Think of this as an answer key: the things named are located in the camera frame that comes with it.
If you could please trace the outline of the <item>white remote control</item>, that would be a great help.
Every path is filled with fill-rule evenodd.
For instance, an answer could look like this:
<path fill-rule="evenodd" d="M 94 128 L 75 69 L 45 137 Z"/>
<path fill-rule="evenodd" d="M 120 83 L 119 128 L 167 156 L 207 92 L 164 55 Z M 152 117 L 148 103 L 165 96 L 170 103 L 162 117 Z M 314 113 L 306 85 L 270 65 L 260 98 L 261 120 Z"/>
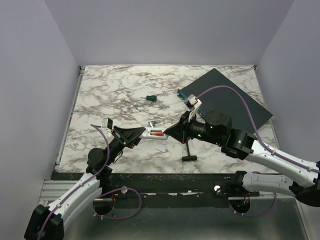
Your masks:
<path fill-rule="evenodd" d="M 139 136 L 140 139 L 149 140 L 167 140 L 168 135 L 165 134 L 164 128 L 146 127 L 143 133 Z"/>

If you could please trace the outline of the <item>white battery cover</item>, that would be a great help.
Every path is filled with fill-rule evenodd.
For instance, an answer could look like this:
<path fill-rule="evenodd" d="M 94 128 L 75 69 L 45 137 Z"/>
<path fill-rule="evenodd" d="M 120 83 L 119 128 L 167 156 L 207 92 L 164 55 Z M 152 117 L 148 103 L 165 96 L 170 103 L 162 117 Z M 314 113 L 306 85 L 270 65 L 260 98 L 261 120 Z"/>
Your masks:
<path fill-rule="evenodd" d="M 164 145 L 157 145 L 154 148 L 162 153 L 166 153 L 168 150 Z"/>

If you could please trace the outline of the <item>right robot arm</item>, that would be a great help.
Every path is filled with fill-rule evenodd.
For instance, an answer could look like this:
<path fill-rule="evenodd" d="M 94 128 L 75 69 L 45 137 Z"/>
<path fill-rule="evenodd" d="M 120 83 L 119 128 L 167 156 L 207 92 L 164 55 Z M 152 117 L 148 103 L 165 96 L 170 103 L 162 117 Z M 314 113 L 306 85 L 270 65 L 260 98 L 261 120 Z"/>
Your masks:
<path fill-rule="evenodd" d="M 263 176 L 245 173 L 230 183 L 230 191 L 241 196 L 245 192 L 272 192 L 295 197 L 299 202 L 311 206 L 320 205 L 320 164 L 304 160 L 279 149 L 268 146 L 257 135 L 232 127 L 232 120 L 218 110 L 197 121 L 186 111 L 179 122 L 170 126 L 165 134 L 185 144 L 198 139 L 220 147 L 225 155 L 256 163 L 276 171 Z"/>

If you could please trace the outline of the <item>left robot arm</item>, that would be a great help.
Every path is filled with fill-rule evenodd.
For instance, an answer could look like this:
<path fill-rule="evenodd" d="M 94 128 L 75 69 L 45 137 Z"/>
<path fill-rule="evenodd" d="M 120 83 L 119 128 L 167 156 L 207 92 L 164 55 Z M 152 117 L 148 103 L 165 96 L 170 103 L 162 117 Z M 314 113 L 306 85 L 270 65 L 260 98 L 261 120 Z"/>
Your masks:
<path fill-rule="evenodd" d="M 32 212 L 24 238 L 26 240 L 62 240 L 72 221 L 94 199 L 107 197 L 111 185 L 107 182 L 109 167 L 125 147 L 133 148 L 140 141 L 145 127 L 111 130 L 113 140 L 105 148 L 93 148 L 88 153 L 87 169 L 66 193 L 47 206 L 38 205 Z"/>

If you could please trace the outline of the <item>red battery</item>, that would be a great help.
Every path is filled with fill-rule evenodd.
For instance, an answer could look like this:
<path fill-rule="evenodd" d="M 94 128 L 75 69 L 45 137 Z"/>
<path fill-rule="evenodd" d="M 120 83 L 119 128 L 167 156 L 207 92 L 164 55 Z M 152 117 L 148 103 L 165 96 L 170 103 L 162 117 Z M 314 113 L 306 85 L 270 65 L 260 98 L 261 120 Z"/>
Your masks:
<path fill-rule="evenodd" d="M 151 136 L 164 136 L 163 132 L 151 132 L 150 133 Z"/>

